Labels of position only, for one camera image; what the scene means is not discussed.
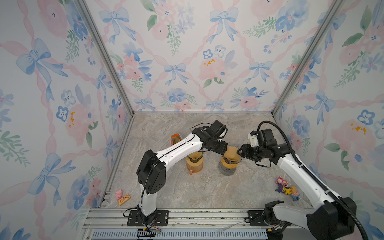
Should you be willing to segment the wooden ring dripper base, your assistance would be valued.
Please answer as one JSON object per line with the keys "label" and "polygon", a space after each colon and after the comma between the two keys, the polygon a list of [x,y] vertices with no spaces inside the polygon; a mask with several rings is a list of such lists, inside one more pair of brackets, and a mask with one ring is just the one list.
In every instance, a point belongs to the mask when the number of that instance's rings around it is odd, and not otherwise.
{"label": "wooden ring dripper base", "polygon": [[228,163],[225,162],[225,161],[221,161],[220,165],[221,165],[222,167],[224,167],[225,169],[230,169],[230,170],[232,170],[232,169],[235,169],[235,168],[238,166],[238,163],[235,163],[235,164],[228,164]]}

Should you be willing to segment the orange coffee filter holder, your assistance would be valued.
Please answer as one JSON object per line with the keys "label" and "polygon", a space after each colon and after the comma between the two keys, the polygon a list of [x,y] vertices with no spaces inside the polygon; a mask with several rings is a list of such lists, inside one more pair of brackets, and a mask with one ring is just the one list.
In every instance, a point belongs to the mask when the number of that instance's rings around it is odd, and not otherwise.
{"label": "orange coffee filter holder", "polygon": [[171,145],[173,146],[182,140],[183,140],[183,138],[181,137],[180,134],[174,134],[171,136]]}

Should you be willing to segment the grey glass carafe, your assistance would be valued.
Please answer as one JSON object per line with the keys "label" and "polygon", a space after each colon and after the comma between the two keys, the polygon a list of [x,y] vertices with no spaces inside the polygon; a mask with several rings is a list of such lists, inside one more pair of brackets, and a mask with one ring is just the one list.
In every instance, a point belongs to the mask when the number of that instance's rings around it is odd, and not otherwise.
{"label": "grey glass carafe", "polygon": [[220,171],[221,174],[223,174],[225,176],[232,176],[232,175],[235,174],[236,168],[229,169],[229,168],[226,168],[223,165],[219,165],[219,171]]}

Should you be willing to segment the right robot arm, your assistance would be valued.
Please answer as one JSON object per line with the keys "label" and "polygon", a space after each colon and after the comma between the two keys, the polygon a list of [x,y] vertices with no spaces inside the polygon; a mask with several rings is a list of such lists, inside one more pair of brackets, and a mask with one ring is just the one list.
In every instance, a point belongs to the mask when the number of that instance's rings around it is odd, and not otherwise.
{"label": "right robot arm", "polygon": [[308,230],[317,240],[336,240],[355,231],[357,205],[331,190],[299,159],[289,143],[278,144],[272,130],[252,131],[250,143],[238,154],[255,163],[268,159],[282,169],[309,199],[312,209],[303,209],[273,201],[265,205],[263,221],[275,226],[289,223]]}

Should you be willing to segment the orange glass carafe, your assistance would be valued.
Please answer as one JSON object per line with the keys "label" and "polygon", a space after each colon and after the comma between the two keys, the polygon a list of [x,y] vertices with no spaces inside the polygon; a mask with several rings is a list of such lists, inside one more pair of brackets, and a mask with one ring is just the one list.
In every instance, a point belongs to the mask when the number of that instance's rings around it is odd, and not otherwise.
{"label": "orange glass carafe", "polygon": [[200,172],[203,169],[203,167],[204,167],[204,164],[201,164],[198,166],[192,166],[190,164],[187,164],[188,173],[190,175]]}

